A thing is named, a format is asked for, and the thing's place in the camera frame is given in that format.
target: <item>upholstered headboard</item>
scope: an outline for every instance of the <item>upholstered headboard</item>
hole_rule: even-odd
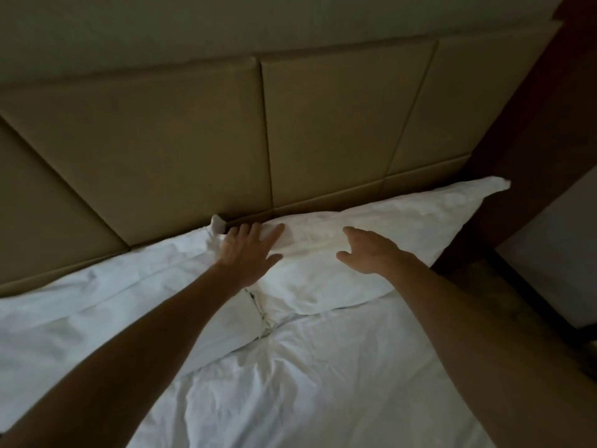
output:
[[[456,173],[557,23],[0,88],[0,295],[208,223]]]

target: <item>bedsheet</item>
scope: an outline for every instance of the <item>bedsheet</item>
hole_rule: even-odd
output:
[[[396,291],[299,316],[172,383],[130,448],[493,444]]]

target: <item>bed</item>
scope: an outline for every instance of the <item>bed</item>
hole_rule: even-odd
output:
[[[558,28],[0,88],[0,294],[68,318],[94,306],[44,301],[42,286],[62,277],[49,288],[93,295],[93,264],[138,259],[160,240],[176,249],[173,236],[213,214],[230,226],[435,188],[466,164]],[[0,339],[23,357],[15,321],[2,319]],[[47,357],[64,374],[80,361],[83,350],[52,357],[48,339],[36,364]],[[131,446],[492,446],[396,294],[297,315],[212,360],[168,388]],[[22,411],[3,393],[2,431]]]

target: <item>wall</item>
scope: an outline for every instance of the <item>wall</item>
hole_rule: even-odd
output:
[[[548,19],[561,0],[4,0],[0,83]]]
[[[575,327],[597,323],[597,166],[496,250]]]

